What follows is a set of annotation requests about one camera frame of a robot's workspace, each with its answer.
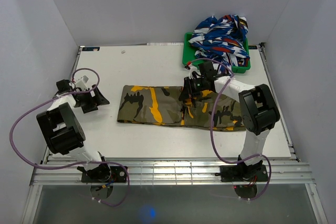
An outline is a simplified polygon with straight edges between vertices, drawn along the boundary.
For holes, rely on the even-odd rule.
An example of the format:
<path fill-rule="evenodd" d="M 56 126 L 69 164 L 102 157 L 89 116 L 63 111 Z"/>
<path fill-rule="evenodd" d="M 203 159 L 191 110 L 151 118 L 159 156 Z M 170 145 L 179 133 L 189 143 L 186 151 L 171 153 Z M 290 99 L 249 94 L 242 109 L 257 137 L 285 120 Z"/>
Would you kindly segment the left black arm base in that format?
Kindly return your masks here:
<path fill-rule="evenodd" d="M 78 166 L 77 170 L 82 172 L 82 183 L 101 183 L 101 185 L 91 185 L 90 193 L 92 197 L 98 199 L 107 199 L 113 192 L 114 183 L 126 183 L 127 176 L 120 166 L 108 166 L 100 164 L 92 170 L 85 170 Z"/>

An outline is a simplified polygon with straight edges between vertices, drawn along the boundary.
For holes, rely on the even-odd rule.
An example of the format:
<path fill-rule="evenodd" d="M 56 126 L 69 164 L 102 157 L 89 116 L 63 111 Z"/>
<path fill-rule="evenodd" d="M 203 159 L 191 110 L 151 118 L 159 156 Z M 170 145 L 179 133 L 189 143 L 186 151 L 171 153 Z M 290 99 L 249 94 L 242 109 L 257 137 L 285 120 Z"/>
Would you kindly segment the left dark corner label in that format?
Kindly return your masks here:
<path fill-rule="evenodd" d="M 83 47 L 82 51 L 99 51 L 100 47 Z"/>

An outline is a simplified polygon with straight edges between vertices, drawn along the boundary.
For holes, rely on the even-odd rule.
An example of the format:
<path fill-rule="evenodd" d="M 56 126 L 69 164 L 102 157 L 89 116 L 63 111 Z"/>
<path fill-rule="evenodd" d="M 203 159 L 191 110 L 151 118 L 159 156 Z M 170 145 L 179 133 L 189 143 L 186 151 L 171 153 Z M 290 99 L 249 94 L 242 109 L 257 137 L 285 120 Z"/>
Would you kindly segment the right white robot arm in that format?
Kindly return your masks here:
<path fill-rule="evenodd" d="M 271 178 L 271 166 L 265 166 L 263 155 L 266 138 L 275 124 L 280 120 L 280 113 L 268 85 L 253 86 L 235 79 L 235 74 L 229 68 L 227 73 L 215 69 L 214 59 L 202 58 L 195 67 L 188 62 L 184 67 L 189 71 L 184 78 L 184 84 L 179 100 L 195 98 L 203 91 L 213 91 L 218 96 L 222 94 L 239 103 L 240 117 L 246 129 L 244 146 L 236 161 L 230 162 L 223 158 L 224 165 L 216 176 L 223 182 L 257 181 L 261 178 L 268 181 Z"/>

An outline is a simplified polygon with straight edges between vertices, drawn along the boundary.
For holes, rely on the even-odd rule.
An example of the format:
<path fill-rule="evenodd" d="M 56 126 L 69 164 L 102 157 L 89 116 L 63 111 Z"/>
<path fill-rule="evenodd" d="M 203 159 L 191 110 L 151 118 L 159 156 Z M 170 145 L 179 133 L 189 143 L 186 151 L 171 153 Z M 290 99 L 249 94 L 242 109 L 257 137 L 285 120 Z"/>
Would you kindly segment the blue white red trousers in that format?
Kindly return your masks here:
<path fill-rule="evenodd" d="M 197 25 L 187 41 L 195 49 L 196 59 L 214 59 L 230 70 L 244 73 L 250 67 L 248 31 L 245 17 L 210 16 Z"/>

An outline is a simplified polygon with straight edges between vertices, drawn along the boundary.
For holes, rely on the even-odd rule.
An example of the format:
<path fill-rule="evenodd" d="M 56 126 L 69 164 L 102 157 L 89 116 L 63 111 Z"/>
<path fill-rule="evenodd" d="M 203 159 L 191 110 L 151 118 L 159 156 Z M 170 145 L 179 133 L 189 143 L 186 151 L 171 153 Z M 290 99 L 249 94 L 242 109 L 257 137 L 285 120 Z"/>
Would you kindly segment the aluminium frame rail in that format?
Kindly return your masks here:
<path fill-rule="evenodd" d="M 156 185 L 219 185 L 215 176 L 224 163 L 216 160 L 135 161 L 120 160 L 128 167 L 130 184 Z M 31 185 L 82 185 L 82 174 L 76 167 L 58 170 L 36 169 Z M 310 165 L 294 160 L 271 161 L 272 184 L 314 184 Z"/>

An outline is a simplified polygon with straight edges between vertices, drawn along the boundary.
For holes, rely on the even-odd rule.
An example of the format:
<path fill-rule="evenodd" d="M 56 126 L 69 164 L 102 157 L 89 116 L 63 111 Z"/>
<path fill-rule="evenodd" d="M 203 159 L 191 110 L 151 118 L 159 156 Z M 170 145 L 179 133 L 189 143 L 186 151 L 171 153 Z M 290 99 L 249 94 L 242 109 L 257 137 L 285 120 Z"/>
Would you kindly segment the dark corner label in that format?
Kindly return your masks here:
<path fill-rule="evenodd" d="M 248 46 L 248 49 L 249 49 L 249 50 L 257 50 L 258 47 L 257 47 L 256 45 L 249 45 L 249 46 Z"/>
<path fill-rule="evenodd" d="M 82 51 L 99 51 L 100 47 L 83 47 Z"/>

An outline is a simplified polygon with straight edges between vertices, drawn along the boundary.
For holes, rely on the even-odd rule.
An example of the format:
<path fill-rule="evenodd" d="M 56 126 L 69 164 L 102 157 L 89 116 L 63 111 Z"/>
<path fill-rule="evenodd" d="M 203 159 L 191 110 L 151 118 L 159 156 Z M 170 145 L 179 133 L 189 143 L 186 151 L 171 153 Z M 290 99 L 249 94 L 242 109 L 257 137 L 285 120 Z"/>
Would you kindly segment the camouflage yellow green trousers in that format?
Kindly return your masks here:
<path fill-rule="evenodd" d="M 225 95 L 205 90 L 179 101 L 180 86 L 124 86 L 118 111 L 119 123 L 192 127 L 214 131 L 245 131 L 240 105 Z"/>

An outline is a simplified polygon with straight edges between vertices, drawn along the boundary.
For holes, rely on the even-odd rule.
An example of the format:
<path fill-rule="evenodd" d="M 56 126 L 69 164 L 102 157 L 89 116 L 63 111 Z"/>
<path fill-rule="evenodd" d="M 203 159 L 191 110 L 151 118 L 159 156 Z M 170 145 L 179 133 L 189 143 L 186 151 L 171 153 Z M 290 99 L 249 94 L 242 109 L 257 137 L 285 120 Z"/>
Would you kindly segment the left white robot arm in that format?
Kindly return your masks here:
<path fill-rule="evenodd" d="M 56 100 L 46 111 L 36 116 L 49 150 L 83 162 L 79 167 L 83 174 L 90 179 L 107 182 L 112 176 L 111 168 L 104 163 L 105 158 L 100 152 L 85 145 L 85 133 L 73 109 L 81 108 L 86 114 L 110 102 L 95 85 L 88 85 L 87 76 L 74 81 L 61 80 L 56 86 Z"/>

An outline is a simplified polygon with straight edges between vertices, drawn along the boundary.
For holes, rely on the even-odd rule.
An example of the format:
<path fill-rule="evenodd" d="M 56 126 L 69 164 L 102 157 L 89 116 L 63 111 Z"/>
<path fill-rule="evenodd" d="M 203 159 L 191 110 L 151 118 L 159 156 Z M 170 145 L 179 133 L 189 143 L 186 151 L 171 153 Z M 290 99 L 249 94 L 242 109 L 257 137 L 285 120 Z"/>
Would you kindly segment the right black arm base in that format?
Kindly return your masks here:
<path fill-rule="evenodd" d="M 271 179 L 271 172 L 268 172 L 266 166 L 260 161 L 249 166 L 244 163 L 223 165 L 219 167 L 219 172 L 215 173 L 215 176 L 220 177 L 221 182 L 234 183 L 236 195 L 240 199 L 251 201 L 259 197 L 258 182 L 266 182 L 265 191 Z"/>

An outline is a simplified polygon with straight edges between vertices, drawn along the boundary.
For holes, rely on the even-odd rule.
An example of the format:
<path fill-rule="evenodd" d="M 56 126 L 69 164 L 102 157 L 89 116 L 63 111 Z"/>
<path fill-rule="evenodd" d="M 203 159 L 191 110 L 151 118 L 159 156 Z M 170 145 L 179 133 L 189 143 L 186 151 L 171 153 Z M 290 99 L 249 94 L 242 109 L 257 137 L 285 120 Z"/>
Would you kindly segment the green plastic tray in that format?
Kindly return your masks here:
<path fill-rule="evenodd" d="M 195 60 L 196 48 L 192 47 L 188 42 L 191 39 L 192 33 L 186 33 L 184 35 L 184 46 L 183 46 L 183 55 L 182 55 L 182 64 L 186 65 L 188 62 Z M 245 73 L 250 69 L 250 59 L 238 60 L 242 64 L 238 66 L 232 66 L 233 73 Z"/>

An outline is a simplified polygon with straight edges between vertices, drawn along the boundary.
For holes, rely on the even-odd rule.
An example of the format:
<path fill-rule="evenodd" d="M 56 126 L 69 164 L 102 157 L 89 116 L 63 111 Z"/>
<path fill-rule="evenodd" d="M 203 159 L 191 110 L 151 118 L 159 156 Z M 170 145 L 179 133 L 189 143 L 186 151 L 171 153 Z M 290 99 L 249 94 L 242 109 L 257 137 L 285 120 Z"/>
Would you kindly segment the right dark corner label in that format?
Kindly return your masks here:
<path fill-rule="evenodd" d="M 256 45 L 249 45 L 249 46 L 248 46 L 248 49 L 249 49 L 249 50 L 257 50 L 258 47 L 257 47 Z"/>

